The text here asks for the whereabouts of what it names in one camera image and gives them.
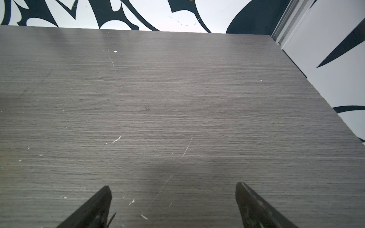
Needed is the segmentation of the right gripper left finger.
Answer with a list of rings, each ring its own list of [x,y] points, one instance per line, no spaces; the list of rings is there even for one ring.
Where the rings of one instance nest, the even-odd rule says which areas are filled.
[[[111,200],[109,186],[102,187],[57,228],[108,228],[112,221],[108,220]]]

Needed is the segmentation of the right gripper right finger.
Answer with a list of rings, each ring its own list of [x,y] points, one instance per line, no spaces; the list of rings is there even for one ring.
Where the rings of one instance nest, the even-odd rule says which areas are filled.
[[[235,198],[245,228],[296,228],[246,183],[236,184]]]

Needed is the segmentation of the aluminium frame right post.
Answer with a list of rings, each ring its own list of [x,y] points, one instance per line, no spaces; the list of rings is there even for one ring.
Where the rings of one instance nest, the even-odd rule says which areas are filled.
[[[282,50],[315,2],[316,0],[292,0],[289,2],[271,35]]]

